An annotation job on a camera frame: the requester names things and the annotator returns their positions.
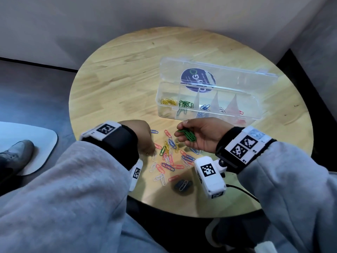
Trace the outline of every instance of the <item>black cable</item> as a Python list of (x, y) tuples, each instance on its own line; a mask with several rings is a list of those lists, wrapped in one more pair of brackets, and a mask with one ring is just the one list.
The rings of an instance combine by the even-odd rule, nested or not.
[(256, 200), (258, 203), (260, 203), (259, 200), (255, 196), (252, 196), (249, 192), (241, 189), (240, 187), (232, 186), (231, 184), (226, 184), (226, 187), (233, 187), (233, 188), (239, 189), (240, 191), (244, 192), (245, 194), (249, 195), (251, 198)]

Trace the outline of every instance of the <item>gray sweatshirt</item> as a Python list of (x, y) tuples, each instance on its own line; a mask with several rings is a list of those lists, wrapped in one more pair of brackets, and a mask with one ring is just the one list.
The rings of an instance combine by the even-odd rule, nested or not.
[[(302, 150), (272, 143), (238, 178), (299, 252), (337, 250), (337, 180)], [(0, 252), (117, 252), (129, 187), (115, 158), (75, 142), (0, 210)]]

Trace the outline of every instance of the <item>purple sticker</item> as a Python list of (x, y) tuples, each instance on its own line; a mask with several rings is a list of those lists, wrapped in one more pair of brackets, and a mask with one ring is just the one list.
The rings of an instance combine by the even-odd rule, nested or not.
[[(215, 79), (210, 72), (200, 68), (190, 68), (186, 69), (181, 75), (181, 83), (193, 85), (193, 83), (198, 84), (207, 84), (207, 85), (215, 85)], [(208, 88), (198, 88), (192, 86), (186, 86), (187, 89), (198, 92), (210, 92), (211, 89)]]

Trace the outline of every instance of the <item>round wooden table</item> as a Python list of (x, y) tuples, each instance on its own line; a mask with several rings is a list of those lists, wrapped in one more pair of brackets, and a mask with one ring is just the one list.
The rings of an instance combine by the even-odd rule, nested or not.
[[(84, 62), (74, 79), (69, 99), (70, 121), (76, 138), (106, 120), (142, 119), (159, 131), (153, 139), (163, 145), (167, 140), (164, 130), (173, 135), (180, 122), (157, 114), (155, 96), (160, 82), (159, 61), (165, 56), (248, 70), (262, 68), (277, 74), (278, 82), (263, 95), (257, 95), (263, 118), (252, 126), (311, 154), (313, 131), (308, 110), (295, 86), (272, 62), (228, 37), (179, 27), (125, 34), (100, 47)], [(173, 158), (179, 161), (179, 154), (174, 154)], [(162, 162), (159, 155), (156, 161)], [(152, 163), (151, 157), (145, 159), (137, 186), (129, 194), (152, 207), (203, 218), (237, 216), (261, 208), (255, 200), (235, 188), (228, 188), (225, 195), (208, 200), (194, 168), (175, 172), (166, 170), (167, 185), (162, 186), (160, 181), (153, 181), (159, 172), (156, 169), (149, 172)], [(193, 180), (193, 188), (186, 195), (178, 194), (173, 190), (174, 182), (167, 181), (176, 174)], [(227, 172), (224, 180), (227, 184), (242, 187), (232, 173)]]

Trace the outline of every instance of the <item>hand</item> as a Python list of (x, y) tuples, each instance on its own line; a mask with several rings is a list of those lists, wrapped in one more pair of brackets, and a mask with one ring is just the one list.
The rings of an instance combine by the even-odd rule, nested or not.
[(196, 135), (196, 142), (188, 141), (183, 132), (175, 132), (179, 142), (186, 146), (209, 153), (216, 152), (221, 138), (234, 126), (215, 117), (186, 120), (177, 125), (177, 129), (188, 128)]
[(152, 155), (156, 149), (151, 137), (151, 129), (146, 121), (142, 120), (128, 120), (120, 121), (120, 124), (128, 126), (132, 129), (138, 137), (138, 151), (143, 154)]

